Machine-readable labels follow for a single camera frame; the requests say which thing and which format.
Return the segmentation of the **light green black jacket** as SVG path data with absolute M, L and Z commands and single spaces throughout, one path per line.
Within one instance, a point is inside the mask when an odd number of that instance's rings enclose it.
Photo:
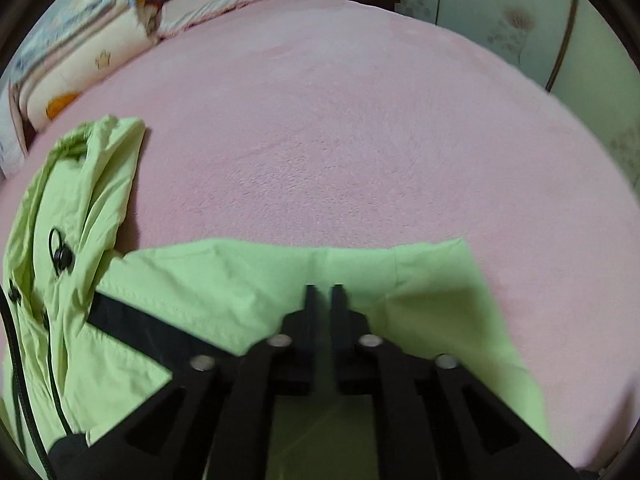
M 242 356 L 299 308 L 307 286 L 341 284 L 375 334 L 419 358 L 456 356 L 538 436 L 548 434 L 544 396 L 463 240 L 354 249 L 209 238 L 118 252 L 144 136 L 142 120 L 114 116 L 64 134 L 6 241 L 9 424 L 48 477 L 58 478 L 58 440 L 95 444 L 172 376 L 90 326 L 96 295 Z

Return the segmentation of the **pink bed sheet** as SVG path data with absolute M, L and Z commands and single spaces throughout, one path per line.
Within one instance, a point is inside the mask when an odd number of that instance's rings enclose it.
M 463 238 L 559 452 L 598 468 L 626 441 L 639 415 L 639 203 L 592 133 L 498 56 L 357 3 L 251 4 L 67 107 L 2 185 L 2 229 L 53 143 L 107 114 L 149 128 L 123 250 Z

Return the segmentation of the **small pink cushion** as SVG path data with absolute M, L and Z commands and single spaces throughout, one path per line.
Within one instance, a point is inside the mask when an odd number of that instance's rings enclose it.
M 14 95 L 8 84 L 1 91 L 0 120 L 0 165 L 2 174 L 9 179 L 22 169 L 27 148 L 23 118 L 15 104 Z

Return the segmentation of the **folded quilts stack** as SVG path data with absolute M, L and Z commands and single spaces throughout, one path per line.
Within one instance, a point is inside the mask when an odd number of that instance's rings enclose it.
M 18 52 L 1 116 L 21 136 L 42 130 L 94 84 L 157 43 L 145 0 L 73 0 Z

